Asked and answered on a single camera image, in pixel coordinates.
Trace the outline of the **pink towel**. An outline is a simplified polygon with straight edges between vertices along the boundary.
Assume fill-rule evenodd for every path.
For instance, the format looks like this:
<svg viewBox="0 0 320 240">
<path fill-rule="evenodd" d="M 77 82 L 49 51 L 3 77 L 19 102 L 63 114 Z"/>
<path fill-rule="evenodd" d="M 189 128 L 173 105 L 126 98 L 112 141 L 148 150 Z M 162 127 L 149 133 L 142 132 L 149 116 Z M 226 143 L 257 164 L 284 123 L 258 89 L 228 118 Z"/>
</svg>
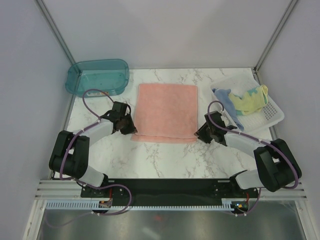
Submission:
<svg viewBox="0 0 320 240">
<path fill-rule="evenodd" d="M 134 112 L 135 142 L 190 144 L 197 141 L 198 87 L 141 83 Z"/>
</svg>

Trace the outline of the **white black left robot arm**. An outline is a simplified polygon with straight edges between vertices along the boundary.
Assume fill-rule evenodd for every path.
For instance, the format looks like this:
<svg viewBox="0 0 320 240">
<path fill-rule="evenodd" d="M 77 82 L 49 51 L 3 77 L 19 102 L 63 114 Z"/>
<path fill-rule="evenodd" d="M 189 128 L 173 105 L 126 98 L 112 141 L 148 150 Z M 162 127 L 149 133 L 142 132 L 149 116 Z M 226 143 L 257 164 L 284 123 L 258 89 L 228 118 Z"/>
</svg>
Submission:
<svg viewBox="0 0 320 240">
<path fill-rule="evenodd" d="M 98 197 L 105 197 L 110 190 L 108 176 L 89 166 L 90 147 L 116 132 L 135 134 L 137 129 L 131 116 L 131 107 L 115 101 L 112 109 L 99 116 L 91 125 L 75 132 L 61 131 L 56 139 L 49 160 L 49 168 L 60 174 L 60 179 L 74 179 L 92 187 Z"/>
</svg>

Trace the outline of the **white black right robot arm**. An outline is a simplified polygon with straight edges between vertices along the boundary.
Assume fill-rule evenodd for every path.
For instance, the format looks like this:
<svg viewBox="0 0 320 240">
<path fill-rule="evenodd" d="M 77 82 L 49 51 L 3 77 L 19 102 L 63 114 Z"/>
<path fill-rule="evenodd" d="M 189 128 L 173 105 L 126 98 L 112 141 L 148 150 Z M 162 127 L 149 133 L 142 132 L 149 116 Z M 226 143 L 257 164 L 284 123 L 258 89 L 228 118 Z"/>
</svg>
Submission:
<svg viewBox="0 0 320 240">
<path fill-rule="evenodd" d="M 237 149 L 255 160 L 256 169 L 244 170 L 230 177 L 232 182 L 228 185 L 228 190 L 232 196 L 241 197 L 251 188 L 265 188 L 275 192 L 298 186 L 302 171 L 284 140 L 259 140 L 238 132 L 235 126 L 226 126 L 222 114 L 217 111 L 207 113 L 204 117 L 205 123 L 195 133 L 199 140 L 206 144 L 215 141 Z"/>
</svg>

